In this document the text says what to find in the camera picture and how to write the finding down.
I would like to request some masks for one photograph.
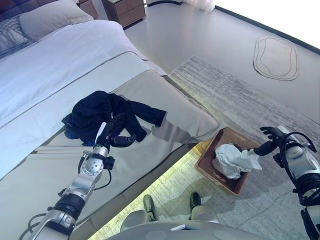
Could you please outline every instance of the upholstered headboard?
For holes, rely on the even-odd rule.
[[[56,0],[0,0],[0,21],[29,12]]]

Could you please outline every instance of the pillow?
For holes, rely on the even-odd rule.
[[[0,59],[32,43],[23,36],[18,16],[0,21]]]
[[[33,41],[67,25],[91,20],[93,17],[82,11],[74,0],[54,1],[20,16],[22,31]]]

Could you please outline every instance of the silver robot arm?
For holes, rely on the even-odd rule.
[[[305,206],[300,213],[309,238],[320,240],[320,165],[309,152],[316,152],[315,146],[306,135],[289,132],[283,126],[260,129],[271,141],[255,148],[254,152],[264,156],[276,148],[280,149],[280,153],[273,158],[286,170],[295,186],[293,192],[298,194],[300,204]],[[303,136],[306,142],[300,143],[294,135]]]
[[[32,233],[30,240],[69,239],[83,207],[95,190],[96,182],[101,178],[103,169],[109,171],[111,181],[110,170],[115,159],[108,156],[110,146],[128,147],[135,141],[135,136],[118,136],[123,129],[124,119],[125,115],[119,114],[101,125],[92,152],[83,152],[78,176],[59,193],[61,198],[54,207],[48,208],[48,213]]]

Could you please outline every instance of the blue garment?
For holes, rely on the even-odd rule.
[[[80,100],[62,122],[65,124],[65,136],[69,139],[81,139],[84,146],[93,146],[102,122],[109,122],[113,116],[124,113],[124,125],[129,134],[136,135],[141,142],[147,132],[143,130],[136,116],[161,126],[166,112],[136,101],[125,100],[116,94],[95,91]]]

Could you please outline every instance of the gray rug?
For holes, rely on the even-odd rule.
[[[282,124],[305,133],[319,148],[318,124],[198,57],[191,57],[169,76],[229,127],[258,143],[267,140],[259,127]],[[292,193],[294,185],[271,155],[260,159],[262,171],[250,172],[239,196],[223,191],[199,174],[194,169],[199,157],[197,149],[191,150],[91,240],[119,232],[130,212],[143,209],[145,194],[153,197],[159,220],[186,220],[194,191],[217,213],[222,224],[271,240],[309,239],[300,216],[303,207]]]

